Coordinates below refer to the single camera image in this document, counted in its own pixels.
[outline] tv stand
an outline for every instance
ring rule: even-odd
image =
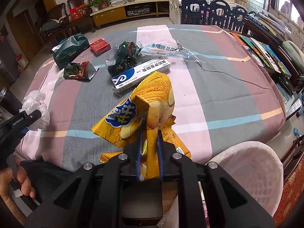
[[[127,16],[127,11],[132,9],[134,5],[139,7],[150,7],[150,13]],[[131,19],[142,16],[155,15],[158,17],[160,14],[169,15],[169,0],[135,0],[133,2],[127,1],[125,4],[118,4],[116,6],[110,6],[101,10],[98,10],[92,14],[96,26],[105,25],[111,22]]]

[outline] human hand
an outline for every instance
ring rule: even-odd
[[[17,181],[21,184],[21,192],[25,196],[30,196],[31,198],[35,198],[35,190],[32,187],[31,181],[29,180],[25,169],[20,166],[20,159],[14,155],[15,164],[17,165]],[[25,216],[20,212],[18,207],[14,204],[12,199],[9,196],[8,188],[9,183],[13,179],[13,171],[11,168],[6,168],[4,170],[0,170],[0,196],[3,201],[12,212],[12,214],[19,220],[20,223],[24,224]]]

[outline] cabinet drawer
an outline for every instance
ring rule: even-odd
[[[96,26],[126,19],[124,7],[109,9],[93,16]]]

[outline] wooden tv cabinet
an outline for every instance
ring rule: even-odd
[[[94,13],[91,13],[90,16],[93,17],[96,26],[105,25],[111,22],[125,20],[125,19],[131,19],[141,16],[150,16],[150,15],[156,15],[158,17],[160,14],[169,14],[169,6],[168,11],[159,11],[159,3],[160,2],[167,2],[169,4],[169,0],[135,0],[133,2],[127,1],[125,4],[118,4],[116,6],[110,6],[105,9],[98,10]],[[155,11],[148,13],[148,14],[141,14],[141,15],[135,15],[135,16],[127,16],[126,9],[130,5],[138,5],[138,4],[151,4],[151,6],[156,6],[154,8]]]

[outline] flower pot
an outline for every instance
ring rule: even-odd
[[[104,9],[104,8],[107,8],[108,7],[108,4],[107,2],[103,2],[99,5],[99,9]]]
[[[92,6],[92,7],[90,7],[90,8],[91,8],[91,10],[92,10],[92,13],[98,11],[98,8],[97,8],[97,7]]]

